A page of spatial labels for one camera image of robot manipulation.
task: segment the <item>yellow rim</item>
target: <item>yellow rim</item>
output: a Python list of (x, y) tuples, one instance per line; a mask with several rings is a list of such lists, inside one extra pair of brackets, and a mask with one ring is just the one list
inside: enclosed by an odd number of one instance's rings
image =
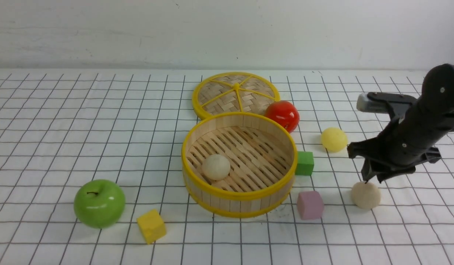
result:
[[(228, 83), (225, 83), (225, 82), (222, 82), (222, 81), (213, 80), (213, 79), (215, 79), (215, 78), (217, 78), (217, 77), (224, 77), (224, 76), (226, 76), (226, 75), (232, 75), (232, 74), (243, 74), (243, 75), (247, 75), (247, 76), (248, 76), (244, 81), (242, 81), (242, 82), (239, 83), (240, 86), (241, 86), (245, 81), (247, 81), (248, 79), (250, 79), (250, 78), (252, 78), (252, 77), (255, 77), (255, 78), (257, 78), (257, 79), (263, 81), (265, 84), (267, 84), (267, 85), (270, 87), (271, 91), (272, 91), (273, 94), (274, 94), (274, 97), (271, 97), (271, 96), (266, 95), (266, 94), (261, 93), (261, 92), (251, 91), (251, 90), (248, 90), (248, 89), (239, 88), (238, 90), (235, 90), (235, 89), (234, 89), (234, 86), (231, 85), (231, 84), (228, 84)], [(202, 105), (201, 105), (201, 104), (199, 104), (199, 102), (198, 102), (199, 91), (201, 90), (202, 87), (205, 86), (205, 84), (207, 84), (207, 83), (209, 83), (209, 82), (217, 82), (217, 83), (220, 83), (220, 84), (224, 84), (224, 85), (226, 85), (226, 86), (231, 87), (232, 89), (230, 89), (229, 91), (224, 92), (224, 93), (222, 93), (222, 94), (220, 94), (220, 95), (217, 95), (216, 97), (214, 97), (214, 98), (210, 99), (209, 101), (207, 101), (205, 104), (202, 104)], [(193, 104), (193, 109), (194, 109), (196, 115), (199, 117), (199, 119), (202, 119), (202, 120), (203, 120), (203, 119), (206, 119), (207, 117), (212, 116), (212, 114), (210, 114), (210, 113), (208, 113), (207, 111), (205, 111), (205, 110), (203, 109), (203, 106), (205, 106), (205, 105), (211, 103), (212, 101), (214, 101), (214, 100), (216, 100), (216, 99), (218, 99), (218, 98), (224, 96), (225, 94), (228, 94), (228, 93), (231, 93), (231, 92), (235, 91), (236, 94), (237, 94), (237, 100), (238, 100), (238, 104), (239, 104), (239, 106), (240, 106), (240, 111), (243, 112), (242, 102), (240, 101), (240, 95), (239, 95), (239, 93), (238, 93), (239, 90), (240, 90), (240, 91), (248, 91), (248, 92), (252, 92), (252, 93), (255, 93), (255, 94), (259, 94), (259, 95), (261, 95), (261, 96), (264, 96), (264, 97), (266, 97), (266, 98), (272, 99), (272, 100), (274, 100), (274, 101), (279, 101), (279, 100), (281, 100), (281, 99), (280, 99), (280, 96), (279, 96), (278, 90), (277, 90), (276, 87), (275, 87), (271, 82), (269, 82), (267, 79), (264, 79), (263, 77), (260, 77), (260, 76), (258, 76), (258, 75), (256, 75), (256, 74), (250, 74), (250, 73), (244, 73), (244, 72), (229, 72), (229, 73), (222, 73), (222, 74), (213, 75), (212, 77), (209, 77), (209, 78), (205, 79), (204, 81), (202, 81), (201, 83), (199, 83), (199, 85), (196, 86), (195, 90), (193, 91), (193, 97), (192, 97), (192, 99), (191, 99), (192, 104)]]
[(195, 196), (195, 194), (188, 188), (185, 177), (183, 177), (183, 180), (185, 182), (185, 186), (186, 186), (186, 189), (188, 190), (188, 193), (191, 195), (191, 197), (193, 198), (193, 200), (195, 200), (196, 203), (198, 203), (202, 208), (210, 211), (211, 213), (214, 213), (214, 214), (220, 215), (220, 216), (224, 216), (226, 218), (254, 218), (256, 216), (263, 215), (265, 213), (269, 213), (276, 207), (280, 206), (281, 203), (283, 203), (287, 199), (287, 197), (289, 196), (289, 193), (291, 193), (291, 190), (292, 190), (292, 186), (291, 186), (291, 188), (289, 188), (287, 193), (279, 201), (272, 204), (268, 208), (264, 208), (264, 209), (256, 211), (256, 212), (248, 212), (248, 213), (228, 212), (228, 211), (220, 210), (218, 208), (214, 208), (212, 206), (209, 206), (209, 205), (203, 203), (202, 200), (197, 198)]
[[(274, 126), (279, 128), (281, 131), (283, 131), (284, 134), (287, 135), (287, 137), (289, 138), (290, 143), (292, 144), (293, 150), (294, 150), (294, 159), (292, 161), (291, 168), (289, 169), (289, 171), (284, 175), (284, 177), (280, 181), (278, 181), (277, 183), (269, 186), (268, 188), (264, 188), (264, 189), (259, 190), (259, 191), (233, 192), (233, 191), (224, 191), (224, 190), (222, 190), (220, 188), (213, 187), (213, 186), (203, 182), (202, 180), (200, 180), (195, 175), (195, 173), (193, 172), (193, 170), (189, 166), (189, 162), (188, 162), (187, 157), (186, 157), (186, 151), (187, 151), (186, 150), (186, 145), (187, 145), (188, 139), (191, 137), (193, 132), (196, 131), (196, 129), (199, 126), (201, 126), (202, 124), (204, 124), (206, 122), (209, 122), (212, 119), (216, 119), (216, 118), (222, 117), (222, 116), (229, 116), (229, 115), (245, 115), (245, 116), (257, 117), (257, 118), (262, 119), (264, 121), (271, 122), (272, 124), (274, 124)], [(250, 113), (250, 112), (226, 112), (226, 113), (222, 113), (222, 114), (218, 114), (218, 115), (215, 115), (215, 116), (211, 116), (211, 117), (209, 117), (207, 119), (202, 120), (200, 123), (196, 124), (193, 127), (193, 129), (191, 129), (189, 131), (188, 135), (185, 138), (185, 141), (183, 141), (183, 146), (181, 148), (181, 160), (182, 160), (182, 163), (183, 163), (183, 168), (186, 170), (188, 177), (193, 181), (194, 185), (196, 185), (197, 187), (199, 187), (203, 191), (205, 191), (207, 193), (210, 193), (212, 195), (215, 195), (217, 197), (224, 198), (224, 199), (254, 200), (254, 199), (263, 198), (263, 197), (266, 197), (266, 196), (269, 196), (269, 195), (275, 193), (280, 188), (282, 188), (284, 186), (284, 184), (286, 184), (289, 180), (291, 180), (291, 178), (293, 178), (293, 176), (295, 174), (295, 171), (296, 171), (296, 167), (297, 167), (297, 148), (296, 148), (296, 144), (294, 143), (294, 140), (292, 139), (291, 135), (286, 131), (286, 129), (284, 129), (281, 125), (279, 125), (278, 123), (272, 121), (271, 119), (268, 119), (268, 118), (266, 118), (264, 116), (261, 116), (259, 114), (254, 114), (254, 113)]]

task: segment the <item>beige ball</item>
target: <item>beige ball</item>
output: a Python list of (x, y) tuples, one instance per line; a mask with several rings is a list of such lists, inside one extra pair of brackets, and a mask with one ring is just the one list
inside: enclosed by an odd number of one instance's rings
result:
[(359, 208), (371, 210), (380, 204), (380, 190), (373, 183), (358, 182), (351, 188), (351, 200)]
[(202, 172), (214, 181), (221, 180), (230, 172), (230, 162), (229, 160), (222, 155), (215, 154), (208, 156), (205, 161), (202, 163)]

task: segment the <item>yellow cube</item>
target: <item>yellow cube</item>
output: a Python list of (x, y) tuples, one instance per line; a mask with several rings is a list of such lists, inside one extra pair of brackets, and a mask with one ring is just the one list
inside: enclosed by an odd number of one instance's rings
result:
[(147, 244), (155, 242), (167, 233), (165, 222), (156, 209), (137, 218), (137, 224)]

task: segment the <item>green cube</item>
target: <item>green cube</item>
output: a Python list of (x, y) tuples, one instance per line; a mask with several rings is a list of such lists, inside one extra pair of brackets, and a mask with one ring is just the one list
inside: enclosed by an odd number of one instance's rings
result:
[(314, 170), (314, 154), (299, 151), (297, 155), (296, 175), (311, 176)]

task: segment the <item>woven bamboo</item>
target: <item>woven bamboo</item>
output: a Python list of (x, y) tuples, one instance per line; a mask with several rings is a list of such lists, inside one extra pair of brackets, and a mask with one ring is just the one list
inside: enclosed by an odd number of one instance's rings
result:
[[(210, 155), (224, 155), (229, 175), (212, 181), (202, 172)], [(264, 116), (232, 112), (197, 124), (182, 147), (183, 178), (193, 199), (223, 216), (247, 218), (267, 213), (288, 196), (297, 150), (290, 134)]]
[(268, 80), (255, 74), (217, 74), (201, 82), (193, 92), (193, 108), (200, 119), (225, 112), (263, 115), (279, 93)]

